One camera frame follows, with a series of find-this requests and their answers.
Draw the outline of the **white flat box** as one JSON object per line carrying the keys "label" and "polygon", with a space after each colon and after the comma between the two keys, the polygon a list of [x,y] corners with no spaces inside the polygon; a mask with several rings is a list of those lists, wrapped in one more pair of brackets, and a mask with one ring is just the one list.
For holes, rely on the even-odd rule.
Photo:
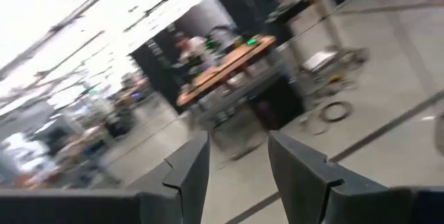
{"label": "white flat box", "polygon": [[337,51],[319,51],[307,59],[302,67],[310,72],[318,72],[334,63],[337,58]]}

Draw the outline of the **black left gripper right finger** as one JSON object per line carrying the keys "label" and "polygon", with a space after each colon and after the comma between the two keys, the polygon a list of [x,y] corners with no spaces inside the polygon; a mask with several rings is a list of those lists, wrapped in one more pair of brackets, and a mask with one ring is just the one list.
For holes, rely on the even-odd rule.
{"label": "black left gripper right finger", "polygon": [[362,195],[387,188],[280,131],[268,134],[268,156],[289,224],[364,224]]}

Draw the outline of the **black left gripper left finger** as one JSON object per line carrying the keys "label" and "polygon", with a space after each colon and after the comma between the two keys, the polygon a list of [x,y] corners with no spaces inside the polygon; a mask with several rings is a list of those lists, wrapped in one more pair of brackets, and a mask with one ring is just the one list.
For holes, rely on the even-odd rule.
{"label": "black left gripper left finger", "polygon": [[210,137],[201,131],[129,185],[138,215],[127,224],[200,224],[210,165]]}

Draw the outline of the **long wooden table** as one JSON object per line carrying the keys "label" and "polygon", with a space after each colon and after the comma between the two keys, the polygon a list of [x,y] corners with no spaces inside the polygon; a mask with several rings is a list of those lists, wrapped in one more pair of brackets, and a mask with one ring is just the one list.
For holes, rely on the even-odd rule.
{"label": "long wooden table", "polygon": [[240,67],[245,68],[246,63],[250,59],[263,50],[272,47],[276,42],[276,38],[272,35],[258,35],[255,37],[255,40],[255,44],[242,44],[237,47],[222,58],[222,64],[220,66],[210,67],[193,79],[191,84],[194,86],[194,89],[181,92],[176,101],[177,105],[184,106],[190,103],[206,89],[227,78],[232,71]]}

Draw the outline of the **person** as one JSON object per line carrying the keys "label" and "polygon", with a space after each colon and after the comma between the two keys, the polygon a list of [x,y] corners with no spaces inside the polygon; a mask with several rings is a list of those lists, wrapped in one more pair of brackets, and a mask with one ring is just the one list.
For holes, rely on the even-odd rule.
{"label": "person", "polygon": [[208,63],[210,55],[205,49],[206,39],[200,36],[188,37],[183,32],[176,33],[175,37],[176,47],[180,49],[180,57],[173,67],[181,68],[192,76],[203,73],[210,66]]}

